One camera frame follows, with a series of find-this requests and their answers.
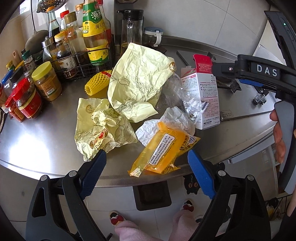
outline white cardboard box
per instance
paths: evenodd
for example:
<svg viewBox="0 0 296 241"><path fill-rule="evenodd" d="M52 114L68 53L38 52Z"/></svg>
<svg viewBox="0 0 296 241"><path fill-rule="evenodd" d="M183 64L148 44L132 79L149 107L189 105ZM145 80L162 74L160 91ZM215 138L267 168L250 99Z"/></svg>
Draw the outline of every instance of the white cardboard box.
<svg viewBox="0 0 296 241"><path fill-rule="evenodd" d="M188 66L181 69L182 86L191 95L209 103L198 119L195 128L203 130L220 124L219 99L216 77L212 74L210 57L200 54L193 55L196 68Z"/></svg>

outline yellow label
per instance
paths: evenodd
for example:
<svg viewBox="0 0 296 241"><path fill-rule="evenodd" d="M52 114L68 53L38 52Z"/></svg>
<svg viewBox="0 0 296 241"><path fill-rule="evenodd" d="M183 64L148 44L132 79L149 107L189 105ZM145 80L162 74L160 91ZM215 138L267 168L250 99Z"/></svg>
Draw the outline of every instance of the yellow label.
<svg viewBox="0 0 296 241"><path fill-rule="evenodd" d="M90 37L106 31L104 20L101 19L98 23L85 21L82 24L83 37Z"/></svg>
<svg viewBox="0 0 296 241"><path fill-rule="evenodd" d="M88 52L89 59L92 64L103 62L103 61L106 62L109 60L108 59L108 55L109 55L108 49L103 49L103 48L107 48L107 47L108 47L108 43L106 42L105 45L101 45L101 46L98 46L95 48L86 48L87 51L102 49L102 50L98 50L98 51Z"/></svg>

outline pink pants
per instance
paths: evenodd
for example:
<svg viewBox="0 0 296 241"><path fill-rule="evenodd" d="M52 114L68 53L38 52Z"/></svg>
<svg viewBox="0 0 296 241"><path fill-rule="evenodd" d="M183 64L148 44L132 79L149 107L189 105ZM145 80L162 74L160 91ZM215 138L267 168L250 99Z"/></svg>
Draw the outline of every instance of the pink pants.
<svg viewBox="0 0 296 241"><path fill-rule="evenodd" d="M173 217L173 231L168 241L188 241L197 226L192 212L189 210L177 212ZM123 221L117 224L115 233L119 236L120 241L162 241L144 233L132 221Z"/></svg>

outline red jar lid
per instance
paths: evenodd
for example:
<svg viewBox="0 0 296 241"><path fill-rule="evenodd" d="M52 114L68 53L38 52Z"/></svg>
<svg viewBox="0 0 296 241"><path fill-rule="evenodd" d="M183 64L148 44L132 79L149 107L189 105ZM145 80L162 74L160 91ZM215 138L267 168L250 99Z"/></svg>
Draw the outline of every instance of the red jar lid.
<svg viewBox="0 0 296 241"><path fill-rule="evenodd" d="M13 89L11 93L11 97L14 99L14 101L18 101L21 99L24 93L27 92L27 90L30 88L30 82L28 78L23 78L17 86Z"/></svg>
<svg viewBox="0 0 296 241"><path fill-rule="evenodd" d="M11 95L8 97L8 99L5 102L5 107L8 108L10 106L13 105L13 103L15 103L15 101L13 100L13 98L11 97Z"/></svg>
<svg viewBox="0 0 296 241"><path fill-rule="evenodd" d="M70 12L69 10L66 10L66 11L64 11L64 12L61 12L59 16L60 16L61 18L63 18L63 17L64 17L65 15L67 15L69 12Z"/></svg>

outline crumpled paper wrapper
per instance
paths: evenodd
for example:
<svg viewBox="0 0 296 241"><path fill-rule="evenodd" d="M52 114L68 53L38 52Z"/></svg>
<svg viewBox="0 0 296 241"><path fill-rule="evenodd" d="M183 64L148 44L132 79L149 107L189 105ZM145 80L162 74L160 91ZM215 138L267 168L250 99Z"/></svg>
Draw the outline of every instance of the crumpled paper wrapper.
<svg viewBox="0 0 296 241"><path fill-rule="evenodd" d="M138 142L129 121L109 105L107 99L79 98L74 139L84 161L91 160L100 149L109 152Z"/></svg>
<svg viewBox="0 0 296 241"><path fill-rule="evenodd" d="M175 71L173 58L130 43L112 72L108 100L130 122L142 121L157 114L161 87Z"/></svg>
<svg viewBox="0 0 296 241"><path fill-rule="evenodd" d="M136 131L136 136L143 146L147 146L153 136L158 132L158 122L163 122L168 128L181 130L194 135L194 123L177 107L167 108L163 116L157 120L147 120Z"/></svg>

